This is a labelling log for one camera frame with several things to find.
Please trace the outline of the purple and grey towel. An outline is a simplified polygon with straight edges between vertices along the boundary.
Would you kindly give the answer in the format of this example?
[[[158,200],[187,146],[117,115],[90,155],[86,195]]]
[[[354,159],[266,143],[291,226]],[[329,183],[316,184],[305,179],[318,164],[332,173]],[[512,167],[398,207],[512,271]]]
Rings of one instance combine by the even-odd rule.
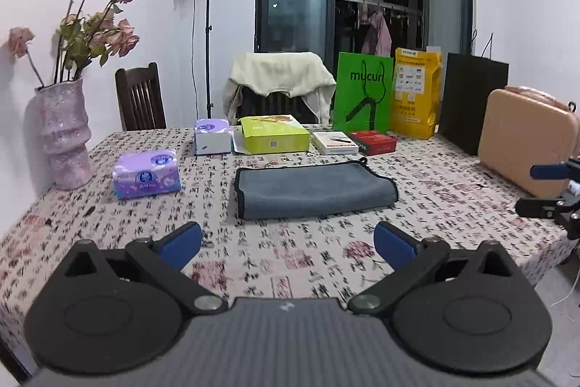
[[[393,179],[360,158],[340,163],[268,169],[240,168],[234,189],[238,216],[293,219],[385,207],[398,202]]]

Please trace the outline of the pink hard case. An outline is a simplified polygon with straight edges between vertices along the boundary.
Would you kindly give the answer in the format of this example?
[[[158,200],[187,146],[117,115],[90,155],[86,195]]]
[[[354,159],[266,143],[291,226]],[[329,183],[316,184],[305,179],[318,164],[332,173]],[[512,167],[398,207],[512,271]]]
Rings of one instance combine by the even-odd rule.
[[[536,180],[534,165],[554,165],[579,152],[579,116],[563,103],[527,86],[507,86],[489,95],[479,144],[481,163],[534,197],[559,197],[566,178]]]

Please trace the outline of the purple tissue pack near vase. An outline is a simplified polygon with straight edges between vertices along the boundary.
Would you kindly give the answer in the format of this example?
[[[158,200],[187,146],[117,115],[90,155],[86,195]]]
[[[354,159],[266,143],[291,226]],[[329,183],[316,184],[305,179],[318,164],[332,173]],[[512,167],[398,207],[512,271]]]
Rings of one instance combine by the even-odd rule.
[[[177,193],[182,186],[176,150],[123,154],[114,166],[112,181],[119,199]]]

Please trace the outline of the red flat box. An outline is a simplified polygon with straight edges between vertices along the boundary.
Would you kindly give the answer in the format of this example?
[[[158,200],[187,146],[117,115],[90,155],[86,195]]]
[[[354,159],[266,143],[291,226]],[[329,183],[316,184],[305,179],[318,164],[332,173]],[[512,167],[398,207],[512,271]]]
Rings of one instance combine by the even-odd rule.
[[[392,153],[396,150],[397,139],[376,131],[350,133],[349,138],[357,143],[360,153],[367,156]]]

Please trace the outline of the black paper bag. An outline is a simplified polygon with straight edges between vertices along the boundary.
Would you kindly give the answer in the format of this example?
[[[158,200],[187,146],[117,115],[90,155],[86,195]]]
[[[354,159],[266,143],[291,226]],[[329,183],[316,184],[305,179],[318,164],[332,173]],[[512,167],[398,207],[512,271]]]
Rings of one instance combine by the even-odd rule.
[[[486,103],[507,86],[509,65],[493,59],[448,53],[439,134],[469,155],[477,155]]]

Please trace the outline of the calligraphy print tablecloth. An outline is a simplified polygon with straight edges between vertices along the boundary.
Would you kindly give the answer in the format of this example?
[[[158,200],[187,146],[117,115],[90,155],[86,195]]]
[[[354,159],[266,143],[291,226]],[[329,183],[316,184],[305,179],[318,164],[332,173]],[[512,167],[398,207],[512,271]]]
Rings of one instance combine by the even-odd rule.
[[[312,219],[246,221],[233,189],[240,168],[269,169],[334,162],[307,153],[198,157],[190,129],[116,132],[91,150],[94,175],[72,192],[50,190],[8,230],[1,243],[1,336],[24,345],[24,319],[70,247],[81,239],[101,248],[139,237],[159,239],[189,221],[203,228],[203,247],[185,273],[220,297],[348,300],[387,274],[373,248],[374,226],[389,221],[419,240],[452,247],[497,240],[532,283],[572,253],[575,244],[548,220],[522,219],[520,190],[445,139],[399,139],[394,153],[372,156],[370,169],[399,191],[391,207]],[[112,171],[125,154],[177,152],[179,193],[120,200]]]

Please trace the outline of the white flat box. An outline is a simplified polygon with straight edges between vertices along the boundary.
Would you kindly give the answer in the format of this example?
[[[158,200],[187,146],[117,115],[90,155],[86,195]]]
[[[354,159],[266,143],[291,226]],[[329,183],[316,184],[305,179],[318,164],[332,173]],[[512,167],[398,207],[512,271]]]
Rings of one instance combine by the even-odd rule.
[[[312,132],[316,149],[325,155],[357,154],[359,146],[342,132]]]

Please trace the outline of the purple white tissue pack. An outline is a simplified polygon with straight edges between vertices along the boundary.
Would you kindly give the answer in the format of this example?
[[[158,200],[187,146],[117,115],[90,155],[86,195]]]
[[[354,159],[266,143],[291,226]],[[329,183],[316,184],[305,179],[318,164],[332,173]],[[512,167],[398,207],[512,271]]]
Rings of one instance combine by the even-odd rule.
[[[196,155],[227,154],[232,150],[229,123],[224,119],[198,119],[194,127]]]

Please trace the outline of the green mucun paper bag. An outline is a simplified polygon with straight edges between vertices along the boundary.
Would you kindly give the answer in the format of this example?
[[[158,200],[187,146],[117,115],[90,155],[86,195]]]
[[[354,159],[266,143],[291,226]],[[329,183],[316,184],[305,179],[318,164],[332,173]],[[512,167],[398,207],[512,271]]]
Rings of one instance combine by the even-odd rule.
[[[393,59],[341,52],[332,127],[343,133],[387,133],[393,97]]]

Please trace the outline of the yellow plastic bag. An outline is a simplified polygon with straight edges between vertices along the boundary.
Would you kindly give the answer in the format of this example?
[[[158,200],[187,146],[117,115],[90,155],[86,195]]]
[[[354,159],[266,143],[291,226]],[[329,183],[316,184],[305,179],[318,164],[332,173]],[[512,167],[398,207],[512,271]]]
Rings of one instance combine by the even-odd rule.
[[[442,97],[442,53],[397,48],[389,129],[414,139],[430,139]]]

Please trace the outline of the dark wooden chair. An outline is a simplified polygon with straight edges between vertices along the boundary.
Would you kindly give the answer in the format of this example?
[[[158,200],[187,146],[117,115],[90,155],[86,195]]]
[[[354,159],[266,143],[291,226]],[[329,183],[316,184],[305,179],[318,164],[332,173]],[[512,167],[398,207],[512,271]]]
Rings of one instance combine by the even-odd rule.
[[[117,70],[115,85],[124,131],[166,128],[155,62],[142,68]]]

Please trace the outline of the yellow-green cardboard box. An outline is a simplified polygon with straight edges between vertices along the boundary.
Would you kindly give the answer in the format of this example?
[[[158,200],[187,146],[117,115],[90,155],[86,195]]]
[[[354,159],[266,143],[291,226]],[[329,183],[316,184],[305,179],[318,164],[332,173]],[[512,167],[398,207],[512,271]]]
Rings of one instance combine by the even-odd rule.
[[[310,133],[292,115],[240,119],[245,150],[251,154],[306,152]]]

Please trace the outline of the chair under cream cloth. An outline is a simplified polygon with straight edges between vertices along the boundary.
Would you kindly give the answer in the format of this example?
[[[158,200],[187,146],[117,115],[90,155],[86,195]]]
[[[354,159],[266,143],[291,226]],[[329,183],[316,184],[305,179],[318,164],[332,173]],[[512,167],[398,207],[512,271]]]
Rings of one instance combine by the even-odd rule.
[[[301,124],[316,124],[316,115],[301,96],[289,97],[282,92],[261,96],[247,86],[241,88],[241,101],[236,109],[239,119],[249,116],[292,115]]]

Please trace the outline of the pink textured vase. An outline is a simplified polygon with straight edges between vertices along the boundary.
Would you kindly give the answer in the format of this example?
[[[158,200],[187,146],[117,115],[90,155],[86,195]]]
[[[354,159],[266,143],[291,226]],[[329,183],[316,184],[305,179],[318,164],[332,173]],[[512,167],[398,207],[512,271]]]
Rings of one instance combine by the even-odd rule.
[[[36,92],[42,149],[59,190],[80,188],[94,174],[87,151],[91,130],[83,86],[84,81],[76,79]]]

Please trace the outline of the cream cloth on chair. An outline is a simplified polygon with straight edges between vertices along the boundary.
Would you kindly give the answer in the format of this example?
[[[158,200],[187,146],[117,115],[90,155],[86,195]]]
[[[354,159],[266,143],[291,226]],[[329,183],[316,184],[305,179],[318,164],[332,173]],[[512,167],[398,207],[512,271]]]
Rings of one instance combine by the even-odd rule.
[[[237,55],[222,94],[223,113],[231,125],[239,118],[243,87],[261,97],[279,92],[290,99],[301,98],[319,124],[330,123],[336,81],[315,53]]]

